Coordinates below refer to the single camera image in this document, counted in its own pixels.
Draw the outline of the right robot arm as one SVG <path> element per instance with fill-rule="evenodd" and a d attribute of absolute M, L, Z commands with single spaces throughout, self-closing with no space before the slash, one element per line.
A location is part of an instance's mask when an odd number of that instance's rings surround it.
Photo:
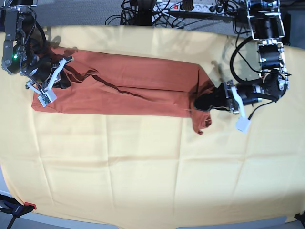
<path fill-rule="evenodd" d="M 8 74 L 26 76 L 43 93 L 47 87 L 66 89 L 71 83 L 59 62 L 47 54 L 47 40 L 32 9 L 36 0 L 4 0 L 0 3 L 0 30 L 5 33 L 1 66 Z"/>

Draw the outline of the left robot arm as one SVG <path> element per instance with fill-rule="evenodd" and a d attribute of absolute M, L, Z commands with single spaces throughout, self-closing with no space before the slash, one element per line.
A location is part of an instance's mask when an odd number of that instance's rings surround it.
<path fill-rule="evenodd" d="M 245 0 L 239 8 L 229 11 L 229 14 L 243 23 L 248 23 L 251 34 L 241 43 L 236 43 L 229 62 L 231 74 L 238 83 L 221 83 L 210 94 L 198 97 L 193 105 L 201 111 L 216 109 L 241 114 L 245 106 L 262 100 L 276 103 L 289 88 L 290 74 L 285 66 L 284 45 L 281 42 L 285 31 L 280 2 Z M 237 75 L 234 61 L 240 50 L 251 41 L 257 42 L 260 70 L 257 71 L 257 79 L 244 80 Z"/>

